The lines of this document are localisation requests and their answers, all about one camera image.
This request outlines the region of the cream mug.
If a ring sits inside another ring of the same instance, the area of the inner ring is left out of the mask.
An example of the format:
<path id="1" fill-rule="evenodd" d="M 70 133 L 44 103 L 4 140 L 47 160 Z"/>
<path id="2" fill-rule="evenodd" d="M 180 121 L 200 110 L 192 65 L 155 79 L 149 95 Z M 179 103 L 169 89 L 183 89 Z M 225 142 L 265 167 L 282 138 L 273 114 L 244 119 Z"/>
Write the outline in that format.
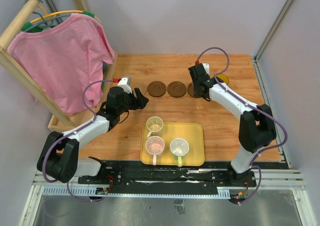
<path id="1" fill-rule="evenodd" d="M 150 138 L 151 136 L 159 136 L 161 137 L 164 131 L 164 122 L 158 116 L 150 117 L 146 122 L 147 135 L 146 138 Z"/>

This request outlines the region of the white green-handled mug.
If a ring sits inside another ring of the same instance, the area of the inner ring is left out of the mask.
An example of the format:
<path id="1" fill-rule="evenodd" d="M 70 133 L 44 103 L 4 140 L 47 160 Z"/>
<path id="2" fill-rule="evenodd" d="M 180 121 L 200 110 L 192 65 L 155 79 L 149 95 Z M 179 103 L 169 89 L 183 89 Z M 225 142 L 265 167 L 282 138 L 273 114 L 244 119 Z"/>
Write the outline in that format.
<path id="1" fill-rule="evenodd" d="M 177 166 L 182 167 L 183 157 L 188 154 L 190 149 L 187 140 L 183 138 L 175 138 L 171 141 L 169 148 L 177 160 Z"/>

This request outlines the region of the brown coaster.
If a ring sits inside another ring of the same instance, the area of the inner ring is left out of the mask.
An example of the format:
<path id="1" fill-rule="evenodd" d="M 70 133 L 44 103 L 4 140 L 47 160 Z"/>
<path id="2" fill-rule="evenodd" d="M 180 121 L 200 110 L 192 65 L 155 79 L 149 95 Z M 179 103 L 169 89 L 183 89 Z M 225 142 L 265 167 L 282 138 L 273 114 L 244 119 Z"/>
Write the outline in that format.
<path id="1" fill-rule="evenodd" d="M 166 85 L 161 81 L 153 81 L 147 87 L 147 92 L 152 97 L 161 97 L 167 91 Z"/>
<path id="2" fill-rule="evenodd" d="M 189 96 L 195 98 L 195 95 L 194 95 L 194 85 L 193 83 L 190 83 L 187 87 L 187 92 L 189 94 Z"/>
<path id="3" fill-rule="evenodd" d="M 180 81 L 173 81 L 167 86 L 168 94 L 175 98 L 183 97 L 186 91 L 186 86 Z"/>

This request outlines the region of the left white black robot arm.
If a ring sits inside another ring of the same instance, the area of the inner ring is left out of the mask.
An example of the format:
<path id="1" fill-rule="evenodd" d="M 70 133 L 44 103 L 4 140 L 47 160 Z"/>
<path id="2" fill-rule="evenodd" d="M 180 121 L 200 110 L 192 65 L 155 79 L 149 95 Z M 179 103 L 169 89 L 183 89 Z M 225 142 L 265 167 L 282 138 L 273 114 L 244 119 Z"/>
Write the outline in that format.
<path id="1" fill-rule="evenodd" d="M 49 183 L 67 183 L 78 171 L 79 150 L 96 137 L 112 130 L 120 123 L 122 113 L 144 109 L 149 99 L 139 88 L 126 93 L 119 86 L 112 87 L 99 111 L 80 126 L 64 133 L 51 132 L 37 162 L 37 169 Z"/>

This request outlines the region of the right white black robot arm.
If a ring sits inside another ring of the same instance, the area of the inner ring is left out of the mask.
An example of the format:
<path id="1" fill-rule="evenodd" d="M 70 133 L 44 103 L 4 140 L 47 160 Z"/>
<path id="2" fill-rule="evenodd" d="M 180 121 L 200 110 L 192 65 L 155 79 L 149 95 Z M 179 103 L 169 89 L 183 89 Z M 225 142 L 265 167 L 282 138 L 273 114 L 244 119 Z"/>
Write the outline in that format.
<path id="1" fill-rule="evenodd" d="M 250 172 L 252 160 L 261 148 L 268 146 L 277 136 L 271 108 L 252 103 L 233 90 L 220 78 L 211 78 L 201 64 L 188 69 L 196 97 L 222 105 L 239 120 L 240 148 L 227 167 L 227 177 L 234 185 L 240 184 Z"/>

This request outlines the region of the pink mug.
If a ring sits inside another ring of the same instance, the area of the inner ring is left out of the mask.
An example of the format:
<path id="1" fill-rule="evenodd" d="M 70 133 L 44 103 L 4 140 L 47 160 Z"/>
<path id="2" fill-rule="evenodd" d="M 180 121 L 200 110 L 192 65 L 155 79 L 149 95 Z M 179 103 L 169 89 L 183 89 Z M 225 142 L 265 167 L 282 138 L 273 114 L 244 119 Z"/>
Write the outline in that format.
<path id="1" fill-rule="evenodd" d="M 159 136 L 151 136 L 145 143 L 145 149 L 147 153 L 152 157 L 152 165 L 157 164 L 158 158 L 160 158 L 165 150 L 165 142 Z"/>

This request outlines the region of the woven rattan coaster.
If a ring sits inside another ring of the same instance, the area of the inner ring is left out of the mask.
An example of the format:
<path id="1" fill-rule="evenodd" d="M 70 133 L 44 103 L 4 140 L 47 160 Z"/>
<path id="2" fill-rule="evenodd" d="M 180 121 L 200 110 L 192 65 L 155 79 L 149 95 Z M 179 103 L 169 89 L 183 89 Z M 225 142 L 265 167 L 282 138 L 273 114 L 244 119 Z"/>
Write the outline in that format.
<path id="1" fill-rule="evenodd" d="M 135 88 L 138 88 L 143 95 L 147 92 L 147 86 L 144 83 L 137 83 Z"/>

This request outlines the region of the brown coaster top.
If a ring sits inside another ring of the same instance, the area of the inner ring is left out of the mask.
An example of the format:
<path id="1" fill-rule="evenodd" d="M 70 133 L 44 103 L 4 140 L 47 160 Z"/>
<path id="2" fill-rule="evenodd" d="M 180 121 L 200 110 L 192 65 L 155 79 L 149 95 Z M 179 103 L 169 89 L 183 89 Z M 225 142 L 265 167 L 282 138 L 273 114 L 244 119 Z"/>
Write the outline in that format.
<path id="1" fill-rule="evenodd" d="M 147 87 L 147 92 L 152 97 L 161 97 L 167 91 L 166 85 L 161 81 L 153 81 Z"/>

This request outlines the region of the yellow transparent mug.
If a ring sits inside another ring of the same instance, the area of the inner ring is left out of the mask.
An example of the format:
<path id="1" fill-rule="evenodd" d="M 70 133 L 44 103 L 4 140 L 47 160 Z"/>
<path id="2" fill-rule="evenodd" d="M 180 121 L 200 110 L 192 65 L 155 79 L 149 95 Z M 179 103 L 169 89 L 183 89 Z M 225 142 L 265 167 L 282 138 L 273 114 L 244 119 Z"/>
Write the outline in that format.
<path id="1" fill-rule="evenodd" d="M 225 84 L 229 84 L 229 78 L 224 74 L 218 74 L 217 78 L 221 79 Z"/>

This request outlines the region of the brown coaster bottom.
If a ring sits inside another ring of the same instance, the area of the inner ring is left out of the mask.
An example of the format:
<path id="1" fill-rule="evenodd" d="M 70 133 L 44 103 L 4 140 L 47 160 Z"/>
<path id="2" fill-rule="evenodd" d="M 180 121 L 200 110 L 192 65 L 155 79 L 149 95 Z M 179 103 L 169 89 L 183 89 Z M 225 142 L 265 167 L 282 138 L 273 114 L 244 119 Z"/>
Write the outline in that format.
<path id="1" fill-rule="evenodd" d="M 186 86 L 180 81 L 173 81 L 167 86 L 168 94 L 175 98 L 183 97 L 186 91 Z"/>

